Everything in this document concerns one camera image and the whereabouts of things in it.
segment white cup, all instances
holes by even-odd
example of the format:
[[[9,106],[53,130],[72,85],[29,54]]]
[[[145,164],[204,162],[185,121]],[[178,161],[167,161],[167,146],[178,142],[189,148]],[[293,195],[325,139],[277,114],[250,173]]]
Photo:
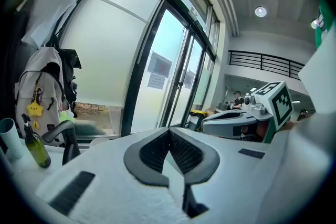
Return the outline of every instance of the white cup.
[[[24,147],[16,131],[13,119],[6,118],[0,121],[0,136],[17,159],[20,159],[24,155]]]
[[[100,143],[107,142],[107,141],[110,141],[110,140],[105,137],[99,137],[99,138],[93,139],[90,143],[90,148],[97,146]]]

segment ceiling light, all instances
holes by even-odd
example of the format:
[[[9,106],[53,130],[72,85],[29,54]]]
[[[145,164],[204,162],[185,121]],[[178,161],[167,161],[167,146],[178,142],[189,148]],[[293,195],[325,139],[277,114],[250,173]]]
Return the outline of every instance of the ceiling light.
[[[318,26],[319,26],[319,22],[317,21],[317,19],[311,22],[311,27],[313,29],[316,29]]]
[[[255,13],[258,17],[265,17],[267,15],[267,10],[263,7],[257,7]]]

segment spray bottle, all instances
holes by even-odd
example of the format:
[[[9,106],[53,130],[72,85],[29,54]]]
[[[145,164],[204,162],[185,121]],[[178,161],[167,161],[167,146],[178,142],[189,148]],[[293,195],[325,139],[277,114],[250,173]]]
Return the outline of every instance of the spray bottle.
[[[32,154],[34,160],[40,167],[48,168],[51,164],[51,159],[43,145],[41,138],[37,133],[33,131],[33,128],[29,124],[29,116],[27,116],[26,114],[22,114],[22,118],[25,122],[25,143],[29,152]]]

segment yellow star keychain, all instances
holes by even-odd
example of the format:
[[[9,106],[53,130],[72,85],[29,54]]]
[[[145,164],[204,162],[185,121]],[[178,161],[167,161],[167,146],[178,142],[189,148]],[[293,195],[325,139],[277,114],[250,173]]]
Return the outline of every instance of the yellow star keychain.
[[[43,93],[42,88],[40,88],[39,85],[37,84],[36,89],[34,91],[33,98],[31,100],[32,102],[31,104],[27,106],[29,116],[34,117],[34,122],[33,122],[34,129],[40,129],[40,126],[37,122],[36,117],[42,116],[43,106],[40,105],[41,99],[42,99],[42,93]]]

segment black railing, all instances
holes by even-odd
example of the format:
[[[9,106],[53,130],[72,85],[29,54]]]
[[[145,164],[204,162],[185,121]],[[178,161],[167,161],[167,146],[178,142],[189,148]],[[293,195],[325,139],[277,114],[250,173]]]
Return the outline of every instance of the black railing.
[[[298,80],[300,80],[298,73],[305,66],[286,58],[257,52],[229,50],[229,53],[229,65],[231,66],[256,68]]]

